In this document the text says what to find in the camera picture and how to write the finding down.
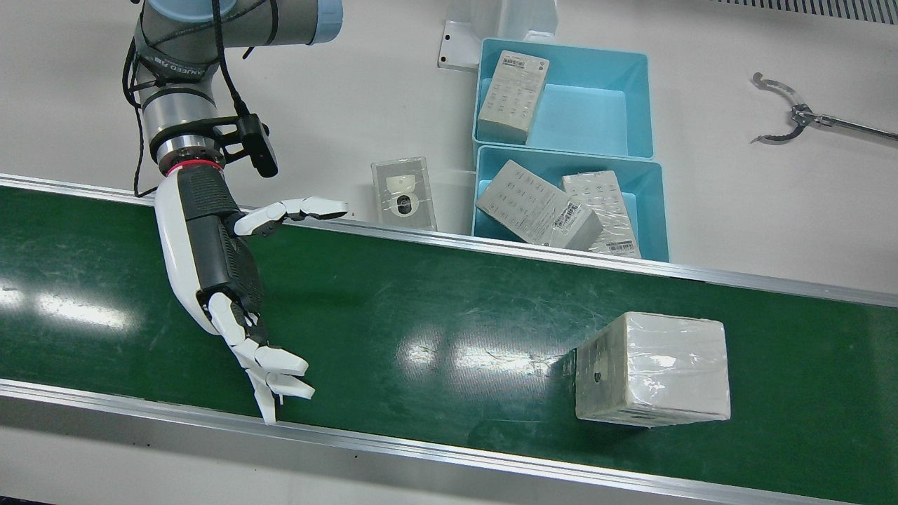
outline cardboard box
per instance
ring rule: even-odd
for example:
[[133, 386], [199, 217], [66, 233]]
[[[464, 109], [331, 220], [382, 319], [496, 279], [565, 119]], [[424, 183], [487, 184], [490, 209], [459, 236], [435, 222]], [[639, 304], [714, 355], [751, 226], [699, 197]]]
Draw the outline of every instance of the cardboard box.
[[591, 252], [642, 258], [614, 172], [565, 175], [561, 178], [561, 187], [571, 199], [583, 201], [602, 221], [602, 233], [589, 248]]
[[548, 72], [548, 59], [502, 51], [477, 117], [480, 135], [493, 142], [525, 144]]
[[579, 419], [655, 427], [730, 418], [723, 324], [627, 312], [577, 347]]
[[584, 203], [511, 160], [477, 207], [528, 244], [586, 251], [602, 232], [598, 216]]

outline product box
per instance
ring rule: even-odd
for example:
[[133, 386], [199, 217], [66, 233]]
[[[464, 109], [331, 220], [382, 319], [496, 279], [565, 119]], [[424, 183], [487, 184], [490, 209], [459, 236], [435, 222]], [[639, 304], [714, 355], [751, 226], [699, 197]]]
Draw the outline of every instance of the product box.
[[549, 72], [549, 60], [502, 51], [477, 128], [494, 142], [525, 144]]
[[621, 186], [613, 171], [565, 175], [561, 178], [561, 187], [571, 199], [583, 201], [602, 221], [602, 233], [589, 248], [591, 252], [642, 258]]
[[579, 419], [656, 427], [730, 418], [723, 324], [627, 312], [577, 347]]
[[598, 216], [548, 182], [509, 160], [477, 200], [477, 207], [528, 244], [586, 251], [602, 232]]
[[378, 223], [436, 231], [425, 158], [373, 163], [371, 174]]

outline blue plastic tray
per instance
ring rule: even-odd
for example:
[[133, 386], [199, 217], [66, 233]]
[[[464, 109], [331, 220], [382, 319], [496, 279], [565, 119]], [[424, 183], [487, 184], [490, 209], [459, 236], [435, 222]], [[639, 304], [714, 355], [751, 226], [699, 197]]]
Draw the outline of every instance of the blue plastic tray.
[[[573, 173], [613, 170], [621, 186], [639, 251], [646, 260], [670, 261], [667, 253], [664, 183], [661, 165], [648, 160], [599, 155], [579, 155], [521, 147], [484, 146], [477, 155], [477, 185], [474, 201], [480, 198], [508, 160], [546, 181], [561, 187], [561, 177]], [[487, 216], [476, 206], [471, 234], [522, 242], [520, 238]]]
[[550, 61], [546, 87], [526, 147], [639, 158], [655, 154], [646, 55], [485, 39], [480, 50], [474, 110], [475, 156], [477, 149], [486, 144], [521, 147], [490, 141], [477, 131], [477, 116], [504, 49]]

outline barcode label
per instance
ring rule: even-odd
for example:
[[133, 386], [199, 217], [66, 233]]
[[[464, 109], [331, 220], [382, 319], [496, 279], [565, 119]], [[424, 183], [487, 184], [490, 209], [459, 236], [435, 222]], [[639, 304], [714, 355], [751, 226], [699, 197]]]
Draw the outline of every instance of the barcode label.
[[608, 251], [612, 253], [632, 253], [636, 251], [636, 246], [633, 245], [633, 241], [625, 240], [623, 242], [609, 242]]
[[502, 58], [502, 65], [513, 66], [514, 68], [524, 70], [524, 61], [518, 58]]
[[574, 223], [574, 215], [578, 210], [580, 210], [579, 205], [576, 205], [573, 202], [568, 202], [568, 206], [565, 207], [564, 212], [555, 219], [555, 227], [561, 228], [567, 232], [570, 229], [570, 226]]

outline green conveyor belt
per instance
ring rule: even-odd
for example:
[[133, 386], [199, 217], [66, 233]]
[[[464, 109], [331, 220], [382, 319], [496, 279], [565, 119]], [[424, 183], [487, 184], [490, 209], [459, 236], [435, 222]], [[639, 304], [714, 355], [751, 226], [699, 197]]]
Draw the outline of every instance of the green conveyor belt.
[[[151, 208], [0, 188], [0, 377], [258, 415], [183, 311]], [[284, 227], [252, 241], [278, 418], [844, 501], [898, 501], [898, 310]], [[733, 419], [579, 421], [571, 350], [626, 311], [726, 327]]]

